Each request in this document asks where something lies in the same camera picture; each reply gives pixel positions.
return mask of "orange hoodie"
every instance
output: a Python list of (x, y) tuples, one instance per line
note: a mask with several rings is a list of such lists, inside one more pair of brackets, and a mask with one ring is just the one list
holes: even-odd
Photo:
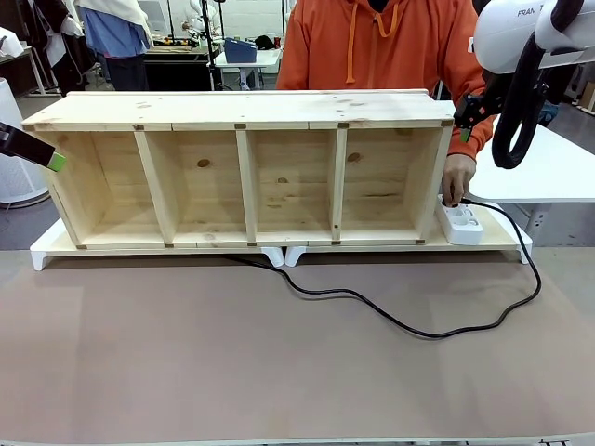
[[(477, 14), (471, 0), (390, 0), (382, 14), (368, 0), (298, 0), (285, 38), (277, 88), (426, 88), (440, 79), (455, 104), (485, 87), (468, 52)], [(450, 154), (471, 158), (492, 137), (493, 120), (468, 143), (455, 129)]]

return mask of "electrical cable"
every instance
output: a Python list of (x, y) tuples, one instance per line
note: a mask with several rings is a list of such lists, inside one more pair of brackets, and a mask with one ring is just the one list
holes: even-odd
[(461, 200), (461, 204), (474, 204), (476, 206), (486, 207), (488, 209), (491, 209), (491, 210), (496, 211), (499, 214), (503, 215), (510, 222), (512, 227), (514, 228), (514, 231), (516, 232), (516, 235), (519, 238), (519, 244), (521, 245), (522, 253), (527, 258), (529, 266), (531, 267), (531, 270), (535, 274), (535, 280), (536, 280), (535, 290), (525, 299), (522, 299), (522, 300), (515, 302), (514, 304), (511, 304), (510, 306), (508, 306), (502, 312), (502, 314), (500, 315), (500, 317), (497, 320), (495, 320), (492, 323), (487, 323), (485, 325), (471, 325), (471, 326), (461, 327), (461, 328), (457, 328), (455, 330), (451, 330), (451, 331), (443, 332), (443, 333), (425, 332), (423, 330), (418, 330), (417, 328), (414, 328), (414, 327), (406, 324), (405, 322), (399, 321), (397, 318), (395, 318), (394, 316), (389, 314), (387, 311), (385, 311), (384, 309), (382, 309), (381, 307), (376, 305), (374, 302), (372, 302), (366, 296), (358, 293), (357, 291), (353, 291), (349, 288), (336, 288), (336, 289), (330, 289), (330, 290), (308, 290), (306, 288), (302, 288), (301, 286), (297, 285), (293, 281), (291, 276), (283, 269), (279, 269), (279, 268), (273, 267), (271, 265), (266, 265), (264, 263), (255, 262), (253, 260), (246, 260), (244, 258), (240, 258), (237, 256), (222, 256), (222, 257), (227, 258), (227, 259), (232, 260), (237, 263), (242, 263), (242, 264), (250, 266), (250, 267), (267, 269), (269, 271), (276, 272), (277, 274), (281, 275), (285, 279), (285, 281), (289, 284), (289, 286), (291, 286), (294, 290), (296, 290), (299, 293), (302, 293), (304, 295), (343, 295), (345, 298), (355, 298), (355, 299), (359, 300), (360, 302), (366, 304), (368, 307), (370, 307), (373, 311), (378, 313), (380, 316), (384, 317), (385, 319), (391, 321), (392, 323), (394, 323), (401, 329), (405, 330), (407, 333), (409, 333), (411, 335), (418, 336), (422, 339), (440, 340), (440, 339), (446, 339), (446, 338), (449, 338), (449, 337), (452, 337), (455, 335), (462, 335), (464, 333), (482, 332), (482, 331), (486, 331), (486, 330), (492, 330), (492, 329), (500, 326), (502, 324), (502, 322), (504, 322), (504, 320), (508, 317), (508, 315), (514, 309), (528, 304), (529, 302), (533, 301), (537, 297), (537, 295), (539, 295), (539, 292), (541, 291), (541, 276), (539, 275), (539, 271), (537, 271), (537, 267), (536, 267), (535, 263), (533, 262), (533, 259), (529, 255), (527, 246), (524, 244), (524, 240), (522, 239), (521, 231), (519, 230), (517, 224), (514, 222), (514, 220), (512, 219), (511, 216), (509, 216), (502, 209), (492, 206), (490, 204), (477, 203), (477, 202), (474, 202), (474, 201), (468, 200), (468, 199)]

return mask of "wooden top panel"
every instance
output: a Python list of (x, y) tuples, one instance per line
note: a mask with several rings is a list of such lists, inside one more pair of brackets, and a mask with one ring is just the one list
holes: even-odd
[(452, 116), (425, 90), (71, 94), (24, 121), (29, 131), (440, 127)]

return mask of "wooden shelf compartment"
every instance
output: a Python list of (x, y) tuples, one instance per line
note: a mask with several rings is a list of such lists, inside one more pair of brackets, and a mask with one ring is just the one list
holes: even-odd
[(163, 247), (132, 132), (43, 132), (67, 162), (45, 170), (73, 242), (88, 249)]
[(450, 128), (350, 129), (341, 244), (423, 243)]
[(247, 247), (234, 131), (137, 132), (166, 245)]
[(337, 130), (238, 131), (258, 245), (332, 243), (336, 140)]

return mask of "power strip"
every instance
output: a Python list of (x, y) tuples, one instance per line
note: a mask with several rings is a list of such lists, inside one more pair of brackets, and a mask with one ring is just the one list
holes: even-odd
[(436, 215), (449, 243), (475, 246), (482, 241), (482, 223), (466, 204), (460, 204), (457, 207), (446, 207), (443, 205), (443, 196), (438, 195)]

